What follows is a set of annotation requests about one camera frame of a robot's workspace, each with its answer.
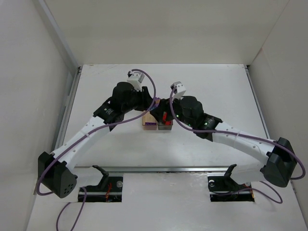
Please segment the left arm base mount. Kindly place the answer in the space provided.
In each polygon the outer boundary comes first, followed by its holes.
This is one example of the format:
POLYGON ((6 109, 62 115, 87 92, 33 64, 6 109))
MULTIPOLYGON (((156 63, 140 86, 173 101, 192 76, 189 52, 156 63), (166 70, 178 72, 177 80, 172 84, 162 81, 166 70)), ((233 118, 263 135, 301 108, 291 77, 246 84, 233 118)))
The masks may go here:
POLYGON ((78 201, 89 203, 120 203, 123 175, 109 173, 100 166, 76 168, 78 201))

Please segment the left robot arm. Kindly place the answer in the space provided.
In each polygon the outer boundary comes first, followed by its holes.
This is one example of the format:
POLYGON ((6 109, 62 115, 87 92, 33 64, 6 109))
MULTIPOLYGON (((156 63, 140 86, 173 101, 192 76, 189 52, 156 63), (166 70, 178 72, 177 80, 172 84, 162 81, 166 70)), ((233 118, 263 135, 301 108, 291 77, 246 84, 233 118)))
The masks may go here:
POLYGON ((51 154, 43 152, 38 157, 37 194, 46 195, 39 190, 41 184, 59 198, 67 197, 75 187, 103 188, 108 178, 105 170, 99 166, 76 170, 75 166, 99 139, 115 126, 126 123, 126 113, 132 110, 145 112, 153 103, 146 86, 137 90, 128 82, 119 82, 114 87, 112 96, 94 111, 79 132, 51 154))

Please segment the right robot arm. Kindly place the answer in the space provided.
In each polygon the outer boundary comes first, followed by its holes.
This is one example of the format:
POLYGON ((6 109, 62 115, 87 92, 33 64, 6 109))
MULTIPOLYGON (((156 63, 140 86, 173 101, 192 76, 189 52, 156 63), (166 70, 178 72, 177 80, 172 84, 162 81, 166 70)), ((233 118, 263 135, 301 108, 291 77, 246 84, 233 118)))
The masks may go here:
POLYGON ((266 180, 285 188, 297 165, 297 160, 291 154, 292 146, 287 139, 272 141, 241 132, 220 118, 206 114, 202 104, 193 96, 184 96, 173 102, 161 99, 159 105, 150 113, 158 122, 178 119, 193 129, 199 138, 227 145, 256 159, 257 162, 252 164, 229 166, 225 177, 238 185, 266 180))

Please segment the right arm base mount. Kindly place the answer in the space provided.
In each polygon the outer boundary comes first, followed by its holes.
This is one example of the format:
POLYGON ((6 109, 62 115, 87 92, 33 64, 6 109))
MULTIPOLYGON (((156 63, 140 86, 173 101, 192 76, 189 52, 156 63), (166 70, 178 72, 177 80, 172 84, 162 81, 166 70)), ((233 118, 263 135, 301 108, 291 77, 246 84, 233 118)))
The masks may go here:
POLYGON ((208 189, 211 202, 254 202, 250 185, 238 184, 231 179, 231 173, 236 167, 233 164, 224 173, 208 173, 208 189))

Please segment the purple curved lego brick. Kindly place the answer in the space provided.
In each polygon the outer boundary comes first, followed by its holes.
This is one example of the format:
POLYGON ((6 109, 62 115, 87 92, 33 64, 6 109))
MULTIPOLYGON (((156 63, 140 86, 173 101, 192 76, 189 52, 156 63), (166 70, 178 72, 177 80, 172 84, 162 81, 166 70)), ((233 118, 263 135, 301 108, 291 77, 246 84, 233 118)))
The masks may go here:
POLYGON ((145 126, 156 126, 157 123, 156 122, 145 122, 144 125, 145 126))

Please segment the purple lego piece with butterfly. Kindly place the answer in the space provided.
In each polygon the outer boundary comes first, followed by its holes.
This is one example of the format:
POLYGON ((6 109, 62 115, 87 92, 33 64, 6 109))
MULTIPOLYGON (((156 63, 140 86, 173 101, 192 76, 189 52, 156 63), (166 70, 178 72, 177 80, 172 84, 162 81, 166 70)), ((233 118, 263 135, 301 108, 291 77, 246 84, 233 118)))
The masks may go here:
POLYGON ((160 103, 160 98, 155 98, 153 108, 156 108, 160 103))

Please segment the red curved lego brick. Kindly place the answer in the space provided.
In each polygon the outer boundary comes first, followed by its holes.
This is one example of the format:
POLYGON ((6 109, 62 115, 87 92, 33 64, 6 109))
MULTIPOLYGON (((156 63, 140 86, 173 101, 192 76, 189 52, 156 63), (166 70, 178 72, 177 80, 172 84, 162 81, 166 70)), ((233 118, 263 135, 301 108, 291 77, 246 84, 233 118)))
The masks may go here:
POLYGON ((167 124, 168 124, 167 112, 164 112, 164 113, 163 113, 162 123, 163 123, 164 125, 167 125, 167 124))

